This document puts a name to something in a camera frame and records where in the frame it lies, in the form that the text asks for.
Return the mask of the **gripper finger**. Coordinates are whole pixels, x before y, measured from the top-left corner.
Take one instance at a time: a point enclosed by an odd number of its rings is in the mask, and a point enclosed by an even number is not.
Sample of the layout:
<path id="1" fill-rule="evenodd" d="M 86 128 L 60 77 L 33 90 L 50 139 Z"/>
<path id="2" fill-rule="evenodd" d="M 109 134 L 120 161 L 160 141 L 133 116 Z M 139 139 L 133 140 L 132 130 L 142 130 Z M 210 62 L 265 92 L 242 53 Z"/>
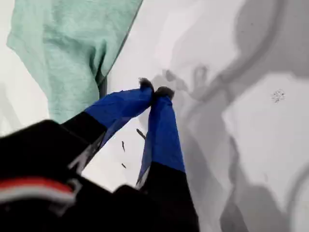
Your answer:
<path id="1" fill-rule="evenodd" d="M 98 151 L 130 119 L 139 116 L 151 105 L 155 92 L 152 83 L 141 78 L 139 84 L 137 89 L 106 95 L 62 126 L 94 145 Z"/>
<path id="2" fill-rule="evenodd" d="M 174 91 L 160 87 L 148 118 L 138 183 L 152 199 L 176 212 L 195 212 L 187 183 L 176 117 Z"/>

